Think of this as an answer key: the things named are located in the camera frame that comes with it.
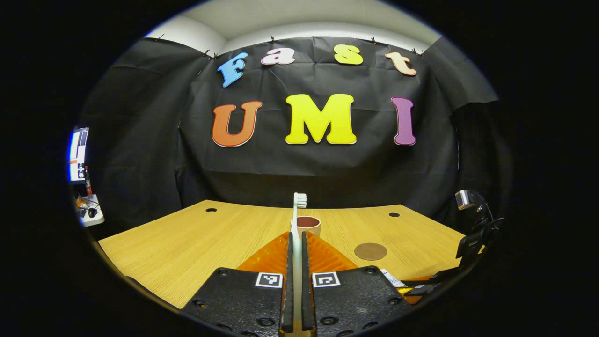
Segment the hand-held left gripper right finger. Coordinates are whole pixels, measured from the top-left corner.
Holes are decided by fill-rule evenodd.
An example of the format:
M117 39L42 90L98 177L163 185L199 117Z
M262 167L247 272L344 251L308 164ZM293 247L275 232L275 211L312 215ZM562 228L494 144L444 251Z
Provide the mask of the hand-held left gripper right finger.
M411 305L376 266L317 271L328 258L320 238L302 234L302 330L313 337L358 337L401 318Z

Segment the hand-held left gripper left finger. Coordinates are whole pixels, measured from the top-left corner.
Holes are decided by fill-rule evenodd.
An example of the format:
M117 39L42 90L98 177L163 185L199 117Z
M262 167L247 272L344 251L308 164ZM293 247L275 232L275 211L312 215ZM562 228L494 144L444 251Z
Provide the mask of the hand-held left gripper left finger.
M242 337L293 332L291 234L283 233L237 269L218 267L181 312Z

